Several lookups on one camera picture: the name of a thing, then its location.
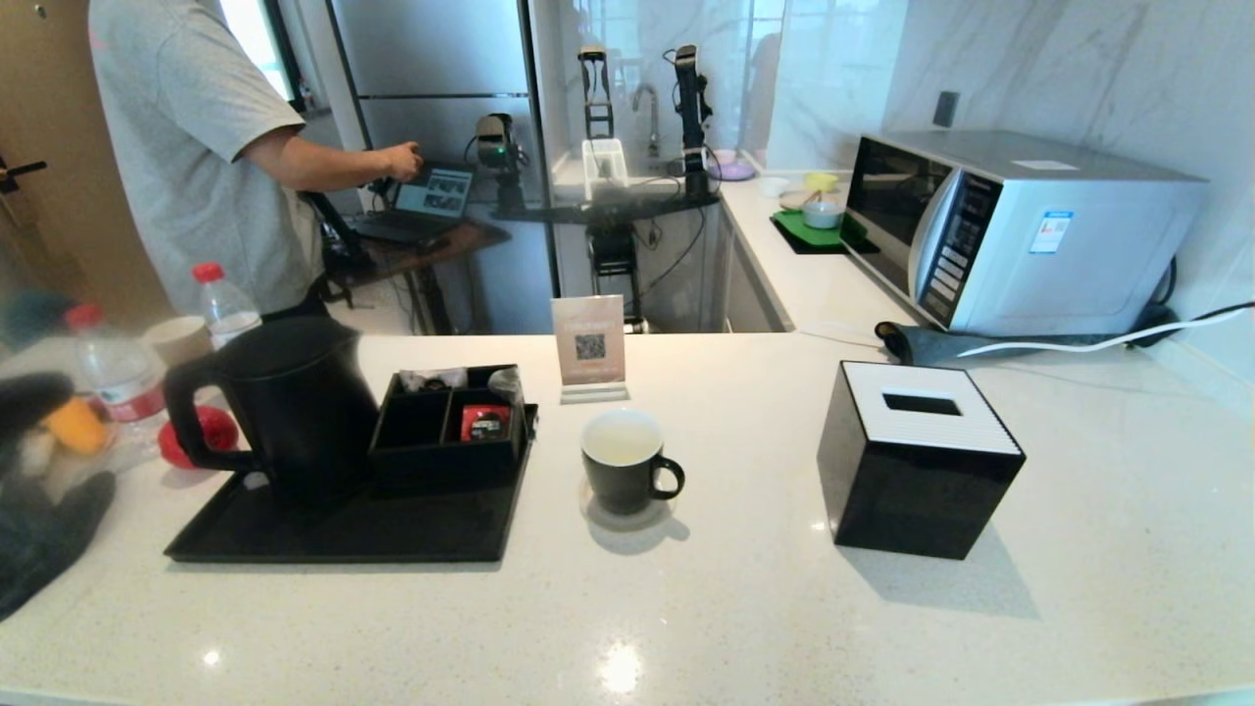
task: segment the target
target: white tissue box lid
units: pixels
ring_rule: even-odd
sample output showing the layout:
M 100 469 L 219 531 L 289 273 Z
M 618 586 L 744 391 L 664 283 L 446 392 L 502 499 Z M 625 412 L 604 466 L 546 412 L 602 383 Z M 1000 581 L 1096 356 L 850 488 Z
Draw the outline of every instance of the white tissue box lid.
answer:
M 1020 449 L 963 371 L 843 362 L 868 441 L 1019 455 Z M 950 400 L 959 416 L 891 410 L 885 395 Z

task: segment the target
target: microwave sticker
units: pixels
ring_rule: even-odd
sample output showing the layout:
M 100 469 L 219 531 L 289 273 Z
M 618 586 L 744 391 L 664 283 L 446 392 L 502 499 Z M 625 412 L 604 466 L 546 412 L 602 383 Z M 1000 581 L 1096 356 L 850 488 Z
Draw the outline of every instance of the microwave sticker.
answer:
M 1072 211 L 1047 211 L 1042 216 L 1042 224 L 1037 227 L 1037 234 L 1033 237 L 1033 245 L 1028 251 L 1038 253 L 1058 252 L 1059 243 L 1063 242 L 1063 233 L 1067 232 L 1074 214 Z
M 1028 169 L 1038 171 L 1052 171 L 1052 172 L 1077 172 L 1081 167 L 1073 167 L 1067 162 L 1055 162 L 1054 159 L 1012 159 L 1013 164 L 1019 164 Z

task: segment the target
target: sink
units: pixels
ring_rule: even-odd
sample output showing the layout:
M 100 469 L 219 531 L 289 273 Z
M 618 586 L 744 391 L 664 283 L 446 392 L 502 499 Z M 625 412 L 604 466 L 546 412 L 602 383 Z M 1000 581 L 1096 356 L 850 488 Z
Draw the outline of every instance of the sink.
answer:
M 644 149 L 631 149 L 624 152 L 624 162 L 628 163 L 629 177 L 653 178 L 668 176 L 666 166 L 673 159 L 673 157 L 650 157 Z

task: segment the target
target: white cable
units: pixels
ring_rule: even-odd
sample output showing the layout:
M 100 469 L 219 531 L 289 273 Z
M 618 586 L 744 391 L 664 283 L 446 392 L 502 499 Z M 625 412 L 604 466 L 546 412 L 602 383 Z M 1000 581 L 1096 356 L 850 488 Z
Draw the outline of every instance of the white cable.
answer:
M 797 332 L 801 332 L 801 334 L 804 334 L 804 335 L 813 335 L 814 337 L 825 337 L 825 339 L 828 339 L 828 340 L 836 340 L 838 342 L 848 342 L 851 345 L 863 345 L 863 346 L 867 346 L 867 347 L 880 347 L 881 345 L 884 345 L 878 337 L 867 335 L 867 334 L 862 332 L 861 330 L 858 330 L 858 329 L 856 329 L 853 326 L 846 325 L 846 324 L 843 324 L 841 321 L 814 321 L 811 325 L 812 326 L 835 326 L 835 327 L 850 331 L 851 335 L 853 335 L 853 336 L 856 336 L 856 337 L 858 337 L 861 340 L 850 340 L 848 337 L 836 337 L 836 336 L 832 336 L 832 335 L 826 335 L 826 334 L 822 334 L 822 332 L 820 332 L 817 330 L 811 330 L 809 326 L 808 327 L 799 327 L 799 329 L 797 329 Z
M 1197 327 L 1197 326 L 1210 326 L 1211 324 L 1219 324 L 1220 321 L 1227 321 L 1239 313 L 1245 312 L 1246 308 L 1235 308 L 1217 316 L 1211 316 L 1207 319 L 1200 319 L 1196 321 L 1177 321 L 1175 324 L 1162 324 L 1153 327 L 1135 330 L 1133 332 L 1127 332 L 1118 337 L 1112 337 L 1099 342 L 1093 342 L 1091 345 L 1063 345 L 1059 342 L 1020 342 L 1020 341 L 1008 341 L 1008 342 L 993 342 L 990 345 L 981 345 L 980 347 L 973 347 L 971 350 L 964 350 L 959 352 L 956 359 L 966 359 L 969 356 L 979 356 L 981 352 L 991 352 L 994 350 L 1012 350 L 1012 349 L 1033 349 L 1033 350 L 1062 350 L 1063 352 L 1093 352 L 1094 350 L 1102 350 L 1103 347 L 1111 347 L 1112 345 L 1119 345 L 1121 342 L 1128 342 L 1130 340 L 1137 340 L 1138 337 L 1146 337 L 1147 335 L 1155 335 L 1157 332 L 1165 332 L 1170 330 L 1178 330 L 1185 327 Z

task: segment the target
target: white countertop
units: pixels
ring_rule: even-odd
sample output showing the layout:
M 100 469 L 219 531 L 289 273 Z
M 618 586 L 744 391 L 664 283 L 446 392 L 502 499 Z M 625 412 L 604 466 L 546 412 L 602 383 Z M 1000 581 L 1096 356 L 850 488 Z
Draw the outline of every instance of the white countertop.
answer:
M 724 182 L 719 189 L 787 326 L 830 334 L 847 326 L 871 336 L 884 320 L 915 322 L 907 307 L 848 255 L 793 252 L 769 221 L 779 211 L 779 199 L 761 196 L 757 181 Z M 845 203 L 845 184 L 835 196 Z
M 399 369 L 518 362 L 541 405 L 498 566 L 201 567 L 162 549 L 223 477 L 119 477 L 88 553 L 0 623 L 0 702 L 1054 703 L 1255 683 L 1250 430 L 1121 351 L 974 367 L 1028 455 L 965 562 L 836 548 L 802 334 L 630 336 L 633 408 L 688 485 L 589 525 L 548 336 L 368 337 Z

